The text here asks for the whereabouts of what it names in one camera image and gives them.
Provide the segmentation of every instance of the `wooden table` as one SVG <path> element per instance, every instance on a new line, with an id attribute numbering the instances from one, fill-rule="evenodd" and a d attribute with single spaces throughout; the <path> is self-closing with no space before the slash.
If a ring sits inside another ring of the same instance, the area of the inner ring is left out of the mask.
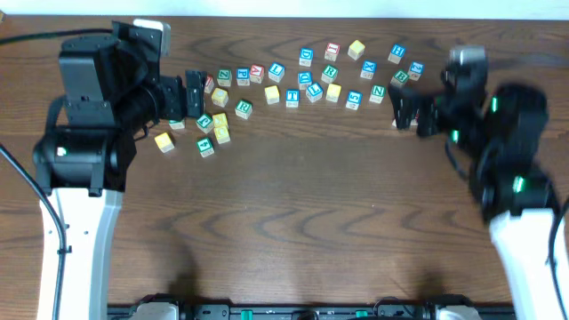
<path id="1" fill-rule="evenodd" d="M 45 30 L 110 26 L 110 18 L 8 17 L 1 37 Z M 483 44 L 491 61 L 488 90 L 509 80 L 541 84 L 550 121 L 540 160 L 560 195 L 569 193 L 568 22 L 474 20 L 300 20 L 168 18 L 172 56 L 165 75 L 186 69 L 253 63 L 285 65 L 282 96 L 296 88 L 299 50 L 315 50 L 319 81 L 328 42 L 342 45 L 335 65 L 339 103 L 298 110 L 267 106 L 263 88 L 238 88 L 225 109 L 231 142 L 203 159 L 192 121 L 173 132 L 176 149 L 162 154 L 153 139 L 137 144 L 119 217 L 109 284 L 110 303 L 173 292 L 192 301 L 235 303 L 372 302 L 385 295 L 418 299 L 440 292 L 476 301 L 509 301 L 498 255 L 467 186 L 445 157 L 443 137 L 419 141 L 391 127 L 389 98 L 367 102 L 373 84 L 387 85 L 412 60 L 425 73 L 409 85 L 440 88 L 438 73 L 456 44 Z M 359 39 L 365 56 L 346 54 Z M 0 141 L 31 172 L 48 103 L 63 93 L 60 39 L 0 48 Z M 399 66 L 387 61 L 394 43 L 407 48 Z M 372 81 L 359 78 L 363 59 L 378 62 Z M 347 91 L 365 103 L 344 108 Z M 239 99 L 253 102 L 248 121 Z M 161 124 L 153 135 L 168 131 Z M 0 161 L 0 314 L 36 314 L 43 250 L 37 199 Z"/>

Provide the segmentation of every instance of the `white arm segment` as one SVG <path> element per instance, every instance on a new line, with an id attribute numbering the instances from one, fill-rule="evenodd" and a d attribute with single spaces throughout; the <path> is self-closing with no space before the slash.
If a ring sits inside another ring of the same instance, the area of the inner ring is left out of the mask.
<path id="1" fill-rule="evenodd" d="M 86 188 L 55 188 L 49 196 L 53 209 L 68 225 L 61 290 L 60 320 L 101 320 L 107 316 L 108 270 L 116 218 L 123 193 L 103 190 L 89 197 Z M 44 217 L 44 265 L 37 320 L 52 319 L 59 238 L 52 217 L 41 204 Z"/>
<path id="2" fill-rule="evenodd" d="M 490 222 L 490 235 L 506 271 L 517 319 L 563 318 L 547 263 L 553 219 L 550 209 L 526 209 L 520 217 L 504 212 Z M 557 231 L 554 255 L 559 290 L 565 310 L 569 310 L 569 266 L 564 220 Z"/>

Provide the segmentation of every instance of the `yellow cube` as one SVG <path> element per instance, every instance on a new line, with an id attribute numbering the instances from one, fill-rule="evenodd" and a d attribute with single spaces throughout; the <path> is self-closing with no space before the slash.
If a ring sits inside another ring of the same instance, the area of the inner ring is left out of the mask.
<path id="1" fill-rule="evenodd" d="M 338 102 L 340 97 L 341 85 L 328 84 L 328 92 L 326 92 L 326 99 L 331 102 Z"/>
<path id="2" fill-rule="evenodd" d="M 219 127 L 215 128 L 215 138 L 217 139 L 217 143 L 225 143 L 230 142 L 231 138 L 229 137 L 229 129 L 228 127 Z"/>
<path id="3" fill-rule="evenodd" d="M 164 132 L 154 138 L 156 144 L 160 148 L 163 153 L 166 153 L 174 148 L 174 143 L 172 139 L 170 139 L 170 135 L 168 132 Z"/>
<path id="4" fill-rule="evenodd" d="M 216 128 L 229 127 L 227 116 L 225 114 L 213 115 L 213 125 Z"/>
<path id="5" fill-rule="evenodd" d="M 225 105 L 229 101 L 228 92 L 223 89 L 215 88 L 212 94 L 213 104 L 225 108 Z"/>
<path id="6" fill-rule="evenodd" d="M 348 56 L 350 56 L 353 60 L 358 60 L 359 57 L 364 55 L 364 50 L 365 45 L 359 42 L 359 40 L 356 40 L 349 46 Z"/>
<path id="7" fill-rule="evenodd" d="M 280 95 L 278 94 L 278 88 L 276 85 L 271 85 L 265 88 L 265 98 L 267 98 L 267 104 L 278 103 Z"/>

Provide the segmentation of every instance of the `wooden surface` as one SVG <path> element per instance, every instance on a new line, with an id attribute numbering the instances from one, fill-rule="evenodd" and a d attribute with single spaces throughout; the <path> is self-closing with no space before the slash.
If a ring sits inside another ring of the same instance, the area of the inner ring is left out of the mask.
<path id="1" fill-rule="evenodd" d="M 491 61 L 488 90 L 515 79 L 544 86 L 550 122 L 540 160 L 561 195 L 569 193 L 569 23 L 472 20 L 269 20 L 172 18 L 172 56 L 165 75 L 210 73 L 252 63 L 285 65 L 281 97 L 296 88 L 299 49 L 315 50 L 320 82 L 328 42 L 342 45 L 335 65 L 339 103 L 298 110 L 284 99 L 267 106 L 263 88 L 238 88 L 223 110 L 207 97 L 206 111 L 228 114 L 231 142 L 202 159 L 203 134 L 174 132 L 163 155 L 153 139 L 138 143 L 118 219 L 108 292 L 110 303 L 173 292 L 192 300 L 235 303 L 372 302 L 385 295 L 416 299 L 440 292 L 476 301 L 509 301 L 498 255 L 467 186 L 452 170 L 443 138 L 419 141 L 391 128 L 389 97 L 344 108 L 347 91 L 365 101 L 373 84 L 387 85 L 412 60 L 425 73 L 409 85 L 441 86 L 438 73 L 456 44 L 483 44 Z M 8 17 L 0 35 L 110 26 L 108 18 Z M 346 51 L 367 48 L 354 62 Z M 393 43 L 407 48 L 399 66 L 387 61 Z M 31 171 L 48 103 L 63 93 L 60 40 L 0 48 L 0 141 Z M 378 62 L 372 81 L 359 78 L 363 59 Z M 253 102 L 248 121 L 235 116 L 239 99 Z M 154 135 L 168 130 L 167 124 Z M 0 314 L 36 313 L 43 236 L 37 199 L 0 161 Z"/>

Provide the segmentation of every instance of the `white background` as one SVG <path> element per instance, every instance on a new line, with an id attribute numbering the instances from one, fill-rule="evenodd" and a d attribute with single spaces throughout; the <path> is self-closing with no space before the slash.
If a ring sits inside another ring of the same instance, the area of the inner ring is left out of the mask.
<path id="1" fill-rule="evenodd" d="M 569 0 L 0 0 L 12 14 L 569 20 Z"/>

